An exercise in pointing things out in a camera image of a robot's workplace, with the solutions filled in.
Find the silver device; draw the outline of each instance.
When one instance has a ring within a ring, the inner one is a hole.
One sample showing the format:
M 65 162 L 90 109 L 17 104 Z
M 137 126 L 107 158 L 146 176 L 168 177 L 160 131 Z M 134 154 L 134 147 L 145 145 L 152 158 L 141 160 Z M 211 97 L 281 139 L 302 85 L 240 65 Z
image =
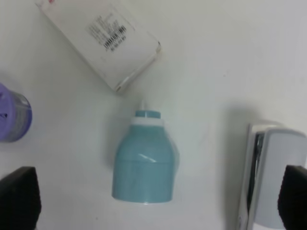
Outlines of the silver device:
M 305 166 L 306 135 L 276 122 L 250 124 L 236 230 L 283 230 L 277 201 L 287 165 Z

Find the white table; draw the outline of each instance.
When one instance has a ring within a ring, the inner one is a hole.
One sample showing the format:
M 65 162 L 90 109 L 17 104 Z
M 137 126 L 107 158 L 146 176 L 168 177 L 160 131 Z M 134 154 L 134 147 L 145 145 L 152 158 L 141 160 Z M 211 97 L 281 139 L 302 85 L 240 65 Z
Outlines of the white table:
M 0 144 L 0 175 L 35 166 L 39 230 L 231 230 L 247 122 L 307 132 L 305 0 L 123 0 L 163 51 L 114 95 L 31 0 L 0 0 L 0 81 L 30 101 L 27 135 Z M 141 98 L 180 151 L 174 199 L 111 197 L 116 146 Z

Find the white box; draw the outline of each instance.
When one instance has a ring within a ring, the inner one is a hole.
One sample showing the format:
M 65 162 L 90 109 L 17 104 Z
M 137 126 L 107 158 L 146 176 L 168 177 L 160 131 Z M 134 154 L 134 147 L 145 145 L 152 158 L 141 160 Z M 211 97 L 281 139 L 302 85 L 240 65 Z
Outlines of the white box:
M 116 92 L 155 58 L 160 43 L 118 2 L 35 0 L 41 11 Z

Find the box label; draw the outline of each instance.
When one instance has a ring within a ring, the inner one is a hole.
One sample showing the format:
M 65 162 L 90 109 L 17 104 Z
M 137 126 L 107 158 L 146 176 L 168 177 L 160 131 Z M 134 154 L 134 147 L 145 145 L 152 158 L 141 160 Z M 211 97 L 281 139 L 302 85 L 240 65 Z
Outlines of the box label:
M 132 27 L 112 6 L 103 15 L 98 15 L 86 30 L 106 51 L 114 52 L 126 40 L 127 29 Z

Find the purple lid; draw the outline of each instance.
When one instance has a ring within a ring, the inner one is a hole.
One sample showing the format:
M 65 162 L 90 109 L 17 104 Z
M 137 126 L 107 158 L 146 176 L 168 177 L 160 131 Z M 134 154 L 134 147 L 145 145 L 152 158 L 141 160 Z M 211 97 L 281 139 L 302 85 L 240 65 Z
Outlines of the purple lid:
M 10 91 L 0 83 L 0 141 L 15 125 L 15 103 Z

